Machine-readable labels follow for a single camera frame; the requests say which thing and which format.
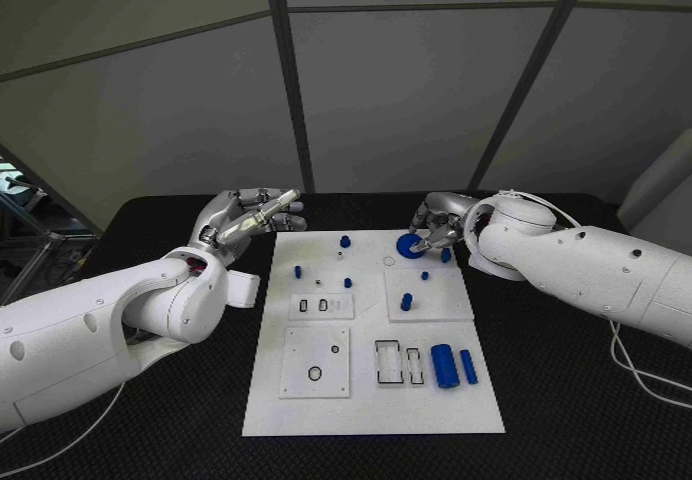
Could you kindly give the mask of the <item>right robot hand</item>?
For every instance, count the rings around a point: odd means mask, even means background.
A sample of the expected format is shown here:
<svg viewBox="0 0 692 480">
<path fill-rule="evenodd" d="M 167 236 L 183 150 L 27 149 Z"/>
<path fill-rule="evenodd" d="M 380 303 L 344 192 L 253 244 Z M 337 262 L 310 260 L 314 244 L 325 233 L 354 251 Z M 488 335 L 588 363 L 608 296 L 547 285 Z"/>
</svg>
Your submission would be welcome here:
<svg viewBox="0 0 692 480">
<path fill-rule="evenodd" d="M 415 211 L 409 233 L 425 227 L 429 233 L 409 247 L 412 253 L 451 247 L 462 240 L 467 214 L 478 200 L 451 192 L 431 192 Z"/>
</svg>

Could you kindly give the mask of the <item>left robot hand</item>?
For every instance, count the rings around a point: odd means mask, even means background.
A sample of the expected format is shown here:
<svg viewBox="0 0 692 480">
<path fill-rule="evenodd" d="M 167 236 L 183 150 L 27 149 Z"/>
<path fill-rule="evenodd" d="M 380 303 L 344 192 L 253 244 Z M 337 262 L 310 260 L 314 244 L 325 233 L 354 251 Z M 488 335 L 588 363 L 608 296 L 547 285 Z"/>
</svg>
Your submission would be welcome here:
<svg viewBox="0 0 692 480">
<path fill-rule="evenodd" d="M 302 203 L 297 189 L 225 190 L 206 204 L 194 222 L 189 243 L 229 266 L 242 256 L 253 236 L 301 232 L 307 221 L 298 215 Z"/>
</svg>

